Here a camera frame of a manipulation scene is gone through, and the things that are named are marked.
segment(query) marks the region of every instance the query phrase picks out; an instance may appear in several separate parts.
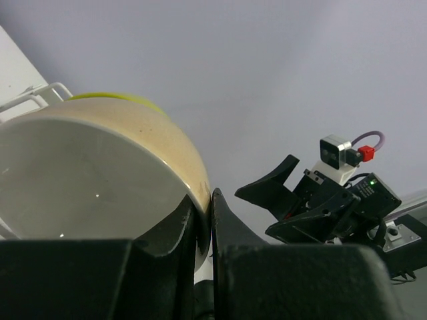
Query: wall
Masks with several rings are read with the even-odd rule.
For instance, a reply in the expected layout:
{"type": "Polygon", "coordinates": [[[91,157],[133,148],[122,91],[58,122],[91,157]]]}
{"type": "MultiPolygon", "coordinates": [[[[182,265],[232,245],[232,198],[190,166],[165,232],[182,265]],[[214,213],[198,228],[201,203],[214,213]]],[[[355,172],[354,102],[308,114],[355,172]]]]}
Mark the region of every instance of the wall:
{"type": "Polygon", "coordinates": [[[0,24],[46,80],[161,105],[258,233],[274,220],[234,191],[288,153],[294,185],[330,133],[382,130],[362,170],[425,188],[425,1],[0,0],[0,24]]]}

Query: red connector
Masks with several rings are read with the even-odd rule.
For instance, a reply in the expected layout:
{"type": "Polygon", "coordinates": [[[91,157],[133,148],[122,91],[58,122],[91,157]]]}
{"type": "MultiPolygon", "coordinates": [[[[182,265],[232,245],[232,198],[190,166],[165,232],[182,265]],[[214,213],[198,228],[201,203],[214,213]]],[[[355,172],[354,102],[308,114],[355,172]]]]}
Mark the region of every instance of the red connector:
{"type": "Polygon", "coordinates": [[[364,145],[363,147],[360,147],[358,151],[363,156],[363,162],[371,161],[374,158],[375,149],[373,147],[370,147],[369,145],[364,145]]]}

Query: yellow object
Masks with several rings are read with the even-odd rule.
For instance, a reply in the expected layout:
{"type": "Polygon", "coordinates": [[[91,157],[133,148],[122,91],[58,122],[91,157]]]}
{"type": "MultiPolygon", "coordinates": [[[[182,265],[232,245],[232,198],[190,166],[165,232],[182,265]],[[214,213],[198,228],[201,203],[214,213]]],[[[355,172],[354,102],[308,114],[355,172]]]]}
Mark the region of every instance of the yellow object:
{"type": "Polygon", "coordinates": [[[69,98],[68,100],[78,100],[78,99],[84,99],[84,98],[116,98],[116,99],[133,101],[136,103],[141,103],[142,105],[145,105],[146,107],[149,107],[150,109],[153,109],[167,117],[166,113],[163,110],[161,110],[157,105],[152,103],[149,99],[144,97],[139,97],[137,95],[128,95],[128,94],[112,93],[112,92],[89,92],[89,93],[82,93],[81,95],[75,95],[69,98]]]}

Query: bowl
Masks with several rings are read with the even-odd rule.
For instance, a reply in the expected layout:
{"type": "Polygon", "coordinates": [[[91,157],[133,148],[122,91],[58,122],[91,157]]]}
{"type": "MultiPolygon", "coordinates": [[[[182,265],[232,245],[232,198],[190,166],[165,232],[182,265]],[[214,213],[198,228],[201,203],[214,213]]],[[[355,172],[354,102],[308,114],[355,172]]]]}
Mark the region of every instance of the bowl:
{"type": "Polygon", "coordinates": [[[48,106],[0,125],[0,235],[135,239],[189,195],[195,268],[209,247],[209,181],[197,149],[164,114],[115,97],[48,106]]]}

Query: white bowl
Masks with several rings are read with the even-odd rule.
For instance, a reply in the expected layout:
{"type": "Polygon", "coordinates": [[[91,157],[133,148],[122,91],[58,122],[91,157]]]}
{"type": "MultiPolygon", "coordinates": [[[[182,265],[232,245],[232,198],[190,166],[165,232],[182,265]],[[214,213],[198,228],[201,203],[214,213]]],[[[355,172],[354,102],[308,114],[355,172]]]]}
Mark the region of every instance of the white bowl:
{"type": "Polygon", "coordinates": [[[20,239],[136,238],[188,194],[209,246],[209,182],[179,127],[138,103],[67,101],[0,125],[0,218],[20,239]]]}

